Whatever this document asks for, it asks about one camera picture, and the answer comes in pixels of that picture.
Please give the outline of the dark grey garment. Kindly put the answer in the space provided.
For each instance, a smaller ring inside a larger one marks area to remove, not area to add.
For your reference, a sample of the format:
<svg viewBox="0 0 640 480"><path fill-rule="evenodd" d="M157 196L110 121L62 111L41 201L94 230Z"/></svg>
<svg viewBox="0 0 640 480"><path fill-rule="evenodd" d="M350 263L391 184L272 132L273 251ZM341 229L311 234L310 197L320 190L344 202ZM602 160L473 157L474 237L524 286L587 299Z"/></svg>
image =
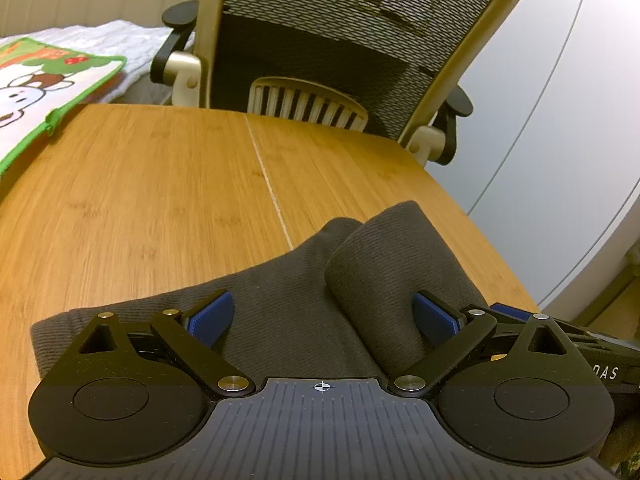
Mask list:
<svg viewBox="0 0 640 480"><path fill-rule="evenodd" d="M214 348L254 382L391 378L433 349L413 321L417 292L456 310L486 304L419 205L403 202L364 223L335 218L258 266L109 309L124 323L146 322L218 289L230 292L234 318Z"/></svg>

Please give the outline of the green cartoon zipper storage bag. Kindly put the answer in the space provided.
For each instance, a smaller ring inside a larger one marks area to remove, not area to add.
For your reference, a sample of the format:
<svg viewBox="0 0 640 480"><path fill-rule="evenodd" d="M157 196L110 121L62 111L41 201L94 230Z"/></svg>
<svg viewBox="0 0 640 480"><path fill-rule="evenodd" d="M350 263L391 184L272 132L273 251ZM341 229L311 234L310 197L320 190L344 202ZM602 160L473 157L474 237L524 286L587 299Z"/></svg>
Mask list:
<svg viewBox="0 0 640 480"><path fill-rule="evenodd" d="M126 65L103 56L22 37L1 47L1 170L40 134L51 133L72 108Z"/></svg>

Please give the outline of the beige mesh office chair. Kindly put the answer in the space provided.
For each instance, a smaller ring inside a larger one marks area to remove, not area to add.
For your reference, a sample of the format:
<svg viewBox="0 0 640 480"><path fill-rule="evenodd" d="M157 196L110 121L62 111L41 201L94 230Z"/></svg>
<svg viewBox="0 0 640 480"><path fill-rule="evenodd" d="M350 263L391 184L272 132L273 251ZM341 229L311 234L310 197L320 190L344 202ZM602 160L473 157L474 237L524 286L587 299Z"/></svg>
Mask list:
<svg viewBox="0 0 640 480"><path fill-rule="evenodd" d="M518 0L186 0L150 77L179 106L354 128L448 165L459 81Z"/></svg>

